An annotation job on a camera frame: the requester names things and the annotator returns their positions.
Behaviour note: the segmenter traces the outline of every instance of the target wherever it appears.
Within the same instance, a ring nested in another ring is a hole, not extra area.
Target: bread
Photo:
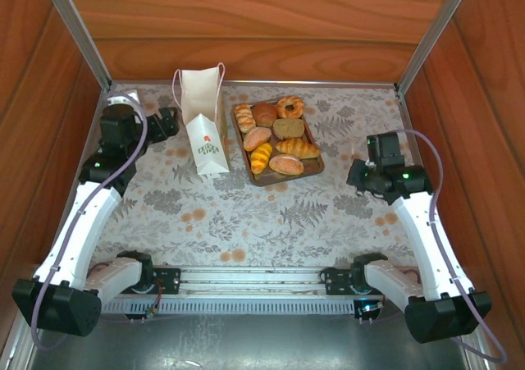
[[[235,119],[237,120],[240,131],[243,133],[255,128],[252,109],[250,109],[247,103],[235,106]]]
[[[271,128],[277,118],[277,109],[270,103],[258,103],[252,110],[255,124]]]
[[[284,97],[277,103],[277,114],[280,118],[299,118],[303,115],[303,99],[295,96]]]
[[[278,118],[273,122],[273,133],[279,139],[300,138],[304,133],[304,121],[301,118]]]
[[[317,158],[321,153],[319,148],[301,138],[283,140],[276,144],[276,149],[279,153],[292,154],[299,159]]]
[[[272,130],[269,128],[255,127],[244,137],[244,149],[254,151],[261,144],[266,143],[270,136],[272,136]]]
[[[297,176],[304,172],[303,163],[293,155],[281,154],[270,160],[270,168],[288,176]]]
[[[249,161],[252,167],[252,173],[258,175],[268,165],[270,156],[272,155],[272,145],[263,143],[257,147],[249,156]]]

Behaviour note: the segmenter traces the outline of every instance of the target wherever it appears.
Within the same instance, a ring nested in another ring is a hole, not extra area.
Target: wooden wall
[[[410,87],[415,129],[445,164],[440,211],[460,262],[525,368],[525,0],[463,0]],[[422,158],[437,177],[429,150]]]
[[[50,0],[0,0],[0,348],[55,236],[100,87]]]
[[[73,0],[115,79],[399,80],[444,0]]]

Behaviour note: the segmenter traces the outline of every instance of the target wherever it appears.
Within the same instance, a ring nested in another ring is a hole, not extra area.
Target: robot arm
[[[123,168],[134,155],[139,158],[148,145],[176,135],[178,125],[174,110],[164,107],[161,116],[147,118],[147,137],[140,144],[142,123],[137,122],[134,108],[124,103],[125,98],[112,98],[100,119],[101,140],[99,149],[82,166],[80,185],[75,202],[60,235],[33,279],[18,280],[12,291],[13,299],[31,324],[37,297],[45,290],[38,311],[38,328],[78,336],[87,336],[97,324],[102,306],[124,289],[135,286],[144,288],[153,282],[151,257],[136,252],[124,252],[103,270],[87,276],[89,261],[93,256],[107,219],[120,203],[127,185],[136,173],[135,161],[108,186],[102,188],[81,212],[81,205],[100,183],[107,181],[113,172]],[[74,218],[74,225],[65,253],[58,267],[55,262],[66,240],[67,231]],[[43,281],[51,278],[47,290]]]
[[[368,191],[393,207],[409,238],[422,285],[408,279],[387,259],[360,261],[363,270],[358,275],[365,280],[360,285],[378,289],[403,311],[410,332],[420,343],[471,333],[477,321],[454,280],[468,292],[482,317],[491,309],[491,299],[474,290],[436,212],[433,223],[457,276],[453,279],[450,275],[431,230],[432,187],[427,174],[422,167],[405,166],[396,133],[368,136],[367,147],[369,161],[354,161],[347,184],[355,186],[358,195]]]

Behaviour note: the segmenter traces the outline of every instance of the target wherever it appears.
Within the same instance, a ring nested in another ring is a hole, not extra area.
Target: paper bag
[[[182,121],[188,131],[191,151],[200,175],[230,171],[225,153],[228,149],[228,134],[221,93],[225,71],[224,64],[220,62],[202,71],[177,69],[173,75],[173,98],[182,111]],[[177,75],[182,91],[180,103],[175,95]]]

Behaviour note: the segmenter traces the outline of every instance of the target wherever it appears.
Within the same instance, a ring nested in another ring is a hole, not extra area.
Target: donut
[[[277,103],[277,114],[280,118],[299,118],[303,115],[304,102],[301,98],[290,96],[279,99]]]

